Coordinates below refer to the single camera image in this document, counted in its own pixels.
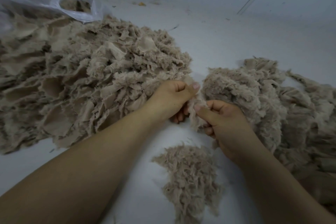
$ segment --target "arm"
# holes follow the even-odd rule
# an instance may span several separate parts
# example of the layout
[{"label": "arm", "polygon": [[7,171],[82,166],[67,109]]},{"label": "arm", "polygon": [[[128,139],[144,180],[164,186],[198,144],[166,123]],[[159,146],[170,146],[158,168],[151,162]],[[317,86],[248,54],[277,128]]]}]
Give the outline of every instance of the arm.
[{"label": "arm", "polygon": [[219,100],[208,101],[210,110],[195,107],[209,124],[205,133],[216,140],[235,162],[266,223],[335,224],[324,209],[255,135],[241,110]]},{"label": "arm", "polygon": [[164,82],[139,110],[79,142],[0,197],[0,223],[95,223],[146,137],[199,85]]}]

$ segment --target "fingernail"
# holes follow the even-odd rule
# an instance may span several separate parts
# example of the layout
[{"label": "fingernail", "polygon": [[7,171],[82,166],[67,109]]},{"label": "fingernail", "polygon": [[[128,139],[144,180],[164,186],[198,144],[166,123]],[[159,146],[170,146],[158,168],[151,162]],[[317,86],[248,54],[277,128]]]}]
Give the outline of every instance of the fingernail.
[{"label": "fingernail", "polygon": [[195,105],[194,109],[195,109],[196,112],[198,112],[201,109],[201,107],[199,105]]},{"label": "fingernail", "polygon": [[200,84],[198,82],[193,82],[191,85],[194,89],[199,89],[200,88]]}]

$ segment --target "white floor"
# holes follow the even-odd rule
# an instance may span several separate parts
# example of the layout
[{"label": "white floor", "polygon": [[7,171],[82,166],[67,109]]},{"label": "white floor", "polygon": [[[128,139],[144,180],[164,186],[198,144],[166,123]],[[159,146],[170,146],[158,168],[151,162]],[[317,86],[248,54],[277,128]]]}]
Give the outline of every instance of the white floor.
[{"label": "white floor", "polygon": [[[190,4],[149,3],[151,0],[103,0],[117,18],[130,20],[152,29],[172,29],[169,33],[182,51],[193,58],[192,76],[201,82],[208,67],[234,68],[252,56],[279,61],[281,69],[336,86],[336,35],[330,32],[290,25],[262,18],[243,17],[225,11],[206,11]],[[133,5],[144,2],[147,6]],[[120,186],[102,223],[174,223],[173,205],[166,200],[161,187],[166,182],[163,168],[151,163],[164,147],[185,142],[210,146],[211,140],[189,129],[188,123],[170,124],[148,140],[132,171]],[[0,156],[0,195],[26,175],[60,154],[50,139],[28,149]],[[207,211],[203,223],[261,223],[248,196],[237,167],[219,151],[218,181],[226,185],[220,204],[220,215]]]}]

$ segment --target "forearm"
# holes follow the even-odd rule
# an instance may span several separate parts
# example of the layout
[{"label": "forearm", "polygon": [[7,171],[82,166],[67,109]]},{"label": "forearm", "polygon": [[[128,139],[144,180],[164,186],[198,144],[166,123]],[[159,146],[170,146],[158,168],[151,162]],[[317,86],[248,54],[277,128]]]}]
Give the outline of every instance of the forearm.
[{"label": "forearm", "polygon": [[0,222],[94,223],[158,122],[140,109],[52,159],[0,198]]},{"label": "forearm", "polygon": [[247,187],[266,223],[335,223],[266,149],[241,165]]}]

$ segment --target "hand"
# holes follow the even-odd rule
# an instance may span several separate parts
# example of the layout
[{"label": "hand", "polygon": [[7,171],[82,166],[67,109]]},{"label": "hand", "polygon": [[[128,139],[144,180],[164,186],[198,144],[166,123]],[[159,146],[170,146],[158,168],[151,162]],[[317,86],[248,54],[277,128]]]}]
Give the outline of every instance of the hand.
[{"label": "hand", "polygon": [[266,149],[239,107],[220,100],[207,104],[210,110],[196,105],[196,114],[208,122],[204,132],[219,142],[229,159],[239,165]]},{"label": "hand", "polygon": [[146,102],[144,108],[160,121],[169,118],[182,121],[186,102],[193,98],[199,89],[200,85],[197,82],[187,85],[181,81],[165,81]]}]

